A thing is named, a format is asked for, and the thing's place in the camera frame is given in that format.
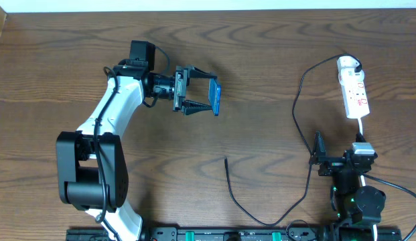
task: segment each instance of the white power strip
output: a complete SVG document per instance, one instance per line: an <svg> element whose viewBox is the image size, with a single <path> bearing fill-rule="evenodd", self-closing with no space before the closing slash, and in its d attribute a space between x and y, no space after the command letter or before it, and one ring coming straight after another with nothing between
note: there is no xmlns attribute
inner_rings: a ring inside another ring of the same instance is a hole
<svg viewBox="0 0 416 241"><path fill-rule="evenodd" d="M364 70L355 72L355 67L359 65L358 61L350 56L343 56L337 60L338 77L342 85L344 107L348 118L361 118L370 114L364 85Z"/></svg>

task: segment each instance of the white wall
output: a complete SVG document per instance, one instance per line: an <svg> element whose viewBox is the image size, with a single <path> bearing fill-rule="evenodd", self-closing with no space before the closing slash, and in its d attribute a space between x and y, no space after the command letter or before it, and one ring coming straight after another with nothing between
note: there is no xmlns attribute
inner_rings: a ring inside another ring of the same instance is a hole
<svg viewBox="0 0 416 241"><path fill-rule="evenodd" d="M416 0L0 0L8 13L416 8Z"/></svg>

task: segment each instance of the wooden table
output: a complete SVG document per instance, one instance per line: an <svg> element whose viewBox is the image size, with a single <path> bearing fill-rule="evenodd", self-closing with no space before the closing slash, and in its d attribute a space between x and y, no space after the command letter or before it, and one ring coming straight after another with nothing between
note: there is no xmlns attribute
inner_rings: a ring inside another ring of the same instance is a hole
<svg viewBox="0 0 416 241"><path fill-rule="evenodd" d="M416 9L11 14L0 41L0 240L63 240L69 227L97 226L58 195L56 137L74 131L106 88L103 66L129 55L132 39L163 48L176 65L215 71L219 117L183 116L162 100L140 107L122 140L128 199L144 218L181 226L256 226L231 201L273 222L304 192L309 155L291 106L310 66L349 52L366 72L371 113L366 138L379 158L370 172L416 192ZM156 70L165 66L156 56ZM190 99L207 102L193 81ZM331 155L358 131L346 118L334 62L306 76L296 117L310 142L323 133ZM294 219L327 224L331 179L314 167ZM368 181L387 195L383 226L403 235L416 200Z"/></svg>

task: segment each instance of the green clip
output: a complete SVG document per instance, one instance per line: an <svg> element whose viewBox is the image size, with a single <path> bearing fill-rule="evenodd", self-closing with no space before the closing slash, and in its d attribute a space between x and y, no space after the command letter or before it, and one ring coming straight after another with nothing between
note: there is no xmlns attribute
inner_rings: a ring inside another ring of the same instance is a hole
<svg viewBox="0 0 416 241"><path fill-rule="evenodd" d="M194 232L186 232L186 241L194 241Z"/></svg>
<svg viewBox="0 0 416 241"><path fill-rule="evenodd" d="M280 232L273 232L272 233L272 239L273 241L281 241L281 233Z"/></svg>

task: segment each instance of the wood grain surface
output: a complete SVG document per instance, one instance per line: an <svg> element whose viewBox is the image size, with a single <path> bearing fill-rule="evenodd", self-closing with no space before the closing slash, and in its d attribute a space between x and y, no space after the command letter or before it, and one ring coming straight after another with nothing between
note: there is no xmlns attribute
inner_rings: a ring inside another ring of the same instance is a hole
<svg viewBox="0 0 416 241"><path fill-rule="evenodd" d="M0 240L63 240L69 227L97 226L58 195L55 142L94 110L103 66L129 55L132 39L163 48L176 65L215 71L220 116L183 116L162 100L138 108L122 140L128 199L144 218L181 226L257 226L231 201L273 222L304 192L309 155L291 106L310 66L349 52L366 72L371 113L364 134L379 154L370 172L416 192L416 9L12 14L0 40ZM161 54L156 70L165 67ZM207 84L189 98L207 102ZM358 131L344 113L337 67L306 76L296 117L311 143L316 130L341 155ZM331 179L314 167L294 219L327 224ZM416 200L368 181L387 195L382 226L405 235Z"/></svg>

